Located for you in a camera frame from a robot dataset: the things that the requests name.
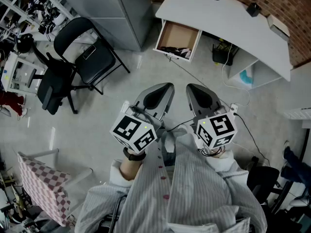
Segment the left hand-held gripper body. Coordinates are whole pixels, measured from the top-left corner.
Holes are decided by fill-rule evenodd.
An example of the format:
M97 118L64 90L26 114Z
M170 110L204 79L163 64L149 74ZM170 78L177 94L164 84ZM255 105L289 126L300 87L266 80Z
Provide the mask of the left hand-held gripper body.
M160 137L163 130L162 120L125 101L110 133L121 145L141 154Z

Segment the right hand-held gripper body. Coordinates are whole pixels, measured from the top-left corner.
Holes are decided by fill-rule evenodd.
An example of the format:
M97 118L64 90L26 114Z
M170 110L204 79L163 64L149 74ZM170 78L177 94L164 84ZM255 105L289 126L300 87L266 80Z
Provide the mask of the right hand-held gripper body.
M232 104L228 110L222 105L215 111L206 111L194 116L191 125L195 143L199 150L218 150L231 143L237 134L235 116L237 106Z

